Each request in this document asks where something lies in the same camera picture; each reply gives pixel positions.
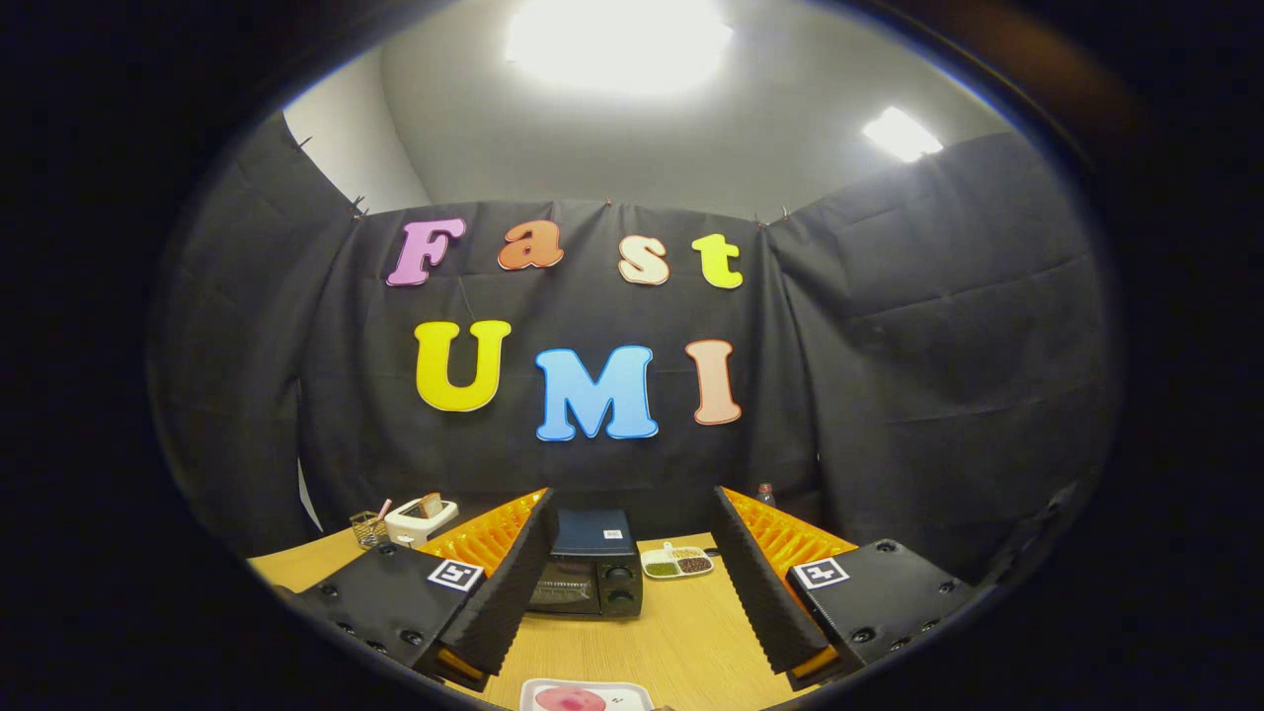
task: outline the white plate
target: white plate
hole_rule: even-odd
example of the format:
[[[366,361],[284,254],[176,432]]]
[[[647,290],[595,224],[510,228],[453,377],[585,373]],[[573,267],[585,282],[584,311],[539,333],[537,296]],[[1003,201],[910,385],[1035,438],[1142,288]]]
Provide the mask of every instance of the white plate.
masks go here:
[[[693,573],[686,573],[680,569],[680,560],[684,558],[702,558],[710,563],[710,567],[705,571],[694,571]],[[646,569],[646,566],[651,563],[674,563],[678,572],[670,576],[656,576]],[[681,545],[680,548],[672,548],[671,543],[664,543],[662,548],[651,548],[641,554],[641,572],[647,577],[659,579],[670,578],[686,578],[689,576],[705,576],[707,573],[715,569],[715,563],[712,563],[707,552],[695,545]]]
[[[536,695],[555,687],[579,687],[595,693],[605,702],[605,711],[653,711],[650,692],[643,686],[627,682],[568,682],[565,679],[527,679],[522,683],[518,711],[568,711],[545,708],[536,702]]]

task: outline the plastic bottle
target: plastic bottle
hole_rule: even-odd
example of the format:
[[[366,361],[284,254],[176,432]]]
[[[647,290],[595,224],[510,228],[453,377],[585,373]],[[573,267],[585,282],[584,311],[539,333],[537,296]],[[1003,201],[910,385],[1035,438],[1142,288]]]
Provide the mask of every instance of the plastic bottle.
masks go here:
[[[774,509],[777,507],[777,500],[772,498],[772,485],[771,483],[767,483],[767,482],[761,483],[758,493],[755,495],[755,500],[758,501],[760,504],[767,504],[769,506],[772,506]]]

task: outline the pencil cup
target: pencil cup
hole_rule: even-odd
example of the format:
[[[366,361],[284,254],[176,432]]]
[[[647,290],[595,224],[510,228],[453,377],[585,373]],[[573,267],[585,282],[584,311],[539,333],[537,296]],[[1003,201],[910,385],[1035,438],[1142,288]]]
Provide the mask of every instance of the pencil cup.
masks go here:
[[[365,550],[391,541],[387,522],[384,519],[378,519],[377,511],[360,511],[351,516],[351,533],[355,534],[355,541]]]

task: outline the yellow letter u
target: yellow letter u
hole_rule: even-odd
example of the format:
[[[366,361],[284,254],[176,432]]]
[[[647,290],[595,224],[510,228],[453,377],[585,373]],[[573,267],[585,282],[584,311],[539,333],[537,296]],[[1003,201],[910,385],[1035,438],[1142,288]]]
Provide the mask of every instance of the yellow letter u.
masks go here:
[[[461,328],[451,321],[427,321],[413,330],[417,337],[417,395],[436,410],[469,412],[487,405],[501,386],[501,342],[509,335],[504,321],[475,321],[470,334],[478,339],[474,382],[455,387],[447,380],[447,356]]]

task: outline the orange soft pad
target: orange soft pad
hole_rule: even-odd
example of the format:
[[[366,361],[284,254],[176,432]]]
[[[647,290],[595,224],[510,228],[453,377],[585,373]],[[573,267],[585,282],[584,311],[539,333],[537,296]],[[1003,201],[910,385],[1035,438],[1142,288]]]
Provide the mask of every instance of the orange soft pad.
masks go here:
[[[518,531],[531,516],[531,509],[540,502],[545,491],[541,488],[470,519],[444,535],[430,539],[420,550],[470,566],[482,566],[490,577],[509,553]]]
[[[746,528],[760,544],[763,557],[777,572],[781,584],[786,586],[790,596],[804,607],[803,601],[794,593],[794,588],[786,581],[786,573],[791,566],[830,558],[839,553],[856,550],[858,545],[847,543],[837,535],[828,534],[817,526],[795,519],[790,514],[760,504],[750,496],[742,496],[734,491],[724,488],[724,496],[733,505],[737,515],[746,524]]]

